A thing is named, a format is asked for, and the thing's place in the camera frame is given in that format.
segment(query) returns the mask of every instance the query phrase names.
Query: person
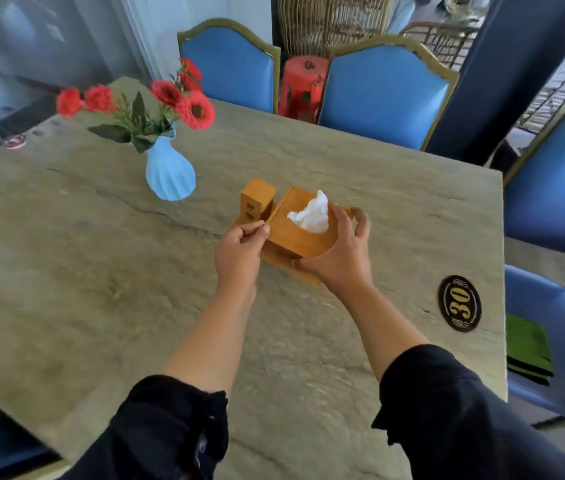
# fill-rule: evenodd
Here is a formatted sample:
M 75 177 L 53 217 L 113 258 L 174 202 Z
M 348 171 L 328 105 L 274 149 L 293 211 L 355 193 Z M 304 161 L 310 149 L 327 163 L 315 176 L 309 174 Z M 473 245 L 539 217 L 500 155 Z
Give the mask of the person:
M 333 248 L 296 261 L 351 314 L 380 384 L 372 427 L 406 453 L 423 479 L 565 480 L 565 453 L 520 420 L 452 354 L 423 334 L 374 286 L 361 209 L 338 218 Z M 161 375 L 141 380 L 109 427 L 63 478 L 213 478 L 229 443 L 227 404 L 254 302 L 269 226 L 232 228 L 215 255 L 218 286 Z

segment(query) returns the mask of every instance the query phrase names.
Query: artificial flower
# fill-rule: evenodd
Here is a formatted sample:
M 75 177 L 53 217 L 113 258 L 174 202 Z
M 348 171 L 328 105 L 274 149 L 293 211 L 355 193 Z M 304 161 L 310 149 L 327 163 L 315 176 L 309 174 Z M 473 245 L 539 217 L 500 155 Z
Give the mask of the artificial flower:
M 181 70 L 185 74 L 189 74 L 192 78 L 202 80 L 202 73 L 191 59 L 180 59 Z
M 182 82 L 182 85 L 185 88 L 189 89 L 191 92 L 202 92 L 202 86 L 200 85 L 200 83 L 190 75 L 180 74 L 180 81 Z
M 83 107 L 80 91 L 76 88 L 63 89 L 56 99 L 58 114 L 63 118 L 75 116 Z
M 216 112 L 211 101 L 203 93 L 192 92 L 182 96 L 175 110 L 189 128 L 205 130 L 211 126 Z
M 159 79 L 151 83 L 151 94 L 163 104 L 174 107 L 182 99 L 180 90 L 173 82 Z
M 118 109 L 113 103 L 111 89 L 102 84 L 90 88 L 85 93 L 85 107 L 89 111 L 111 112 Z

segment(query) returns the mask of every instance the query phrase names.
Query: marble tabletop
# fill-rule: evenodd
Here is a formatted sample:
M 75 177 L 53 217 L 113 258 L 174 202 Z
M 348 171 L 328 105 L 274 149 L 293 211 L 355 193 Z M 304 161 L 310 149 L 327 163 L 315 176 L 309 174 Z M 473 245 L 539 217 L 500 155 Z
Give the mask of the marble tabletop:
M 132 80 L 118 87 L 135 88 Z M 74 461 L 133 384 L 161 370 L 212 295 L 213 250 L 252 177 L 367 210 L 374 279 L 434 343 L 506 396 L 502 182 L 496 172 L 214 102 L 174 147 L 198 186 L 160 201 L 145 156 L 55 116 L 0 148 L 0 408 Z M 438 311 L 450 274 L 477 288 L 470 333 Z M 369 427 L 378 386 L 337 300 L 263 264 L 219 479 L 402 479 Z

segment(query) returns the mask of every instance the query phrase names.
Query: white tissue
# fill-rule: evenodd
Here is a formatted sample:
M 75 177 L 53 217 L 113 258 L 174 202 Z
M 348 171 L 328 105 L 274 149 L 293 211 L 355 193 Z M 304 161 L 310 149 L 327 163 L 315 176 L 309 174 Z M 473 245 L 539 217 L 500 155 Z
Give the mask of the white tissue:
M 329 211 L 326 195 L 318 191 L 316 198 L 311 199 L 307 208 L 300 212 L 290 212 L 287 217 L 304 230 L 322 234 L 329 229 Z

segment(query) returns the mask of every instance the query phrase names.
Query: green napkin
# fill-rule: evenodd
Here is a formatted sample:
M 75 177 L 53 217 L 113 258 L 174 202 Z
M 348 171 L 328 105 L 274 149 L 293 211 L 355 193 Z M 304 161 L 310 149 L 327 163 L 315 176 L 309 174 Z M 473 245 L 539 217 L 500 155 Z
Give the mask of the green napkin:
M 541 384 L 554 376 L 549 338 L 540 323 L 507 313 L 507 368 Z

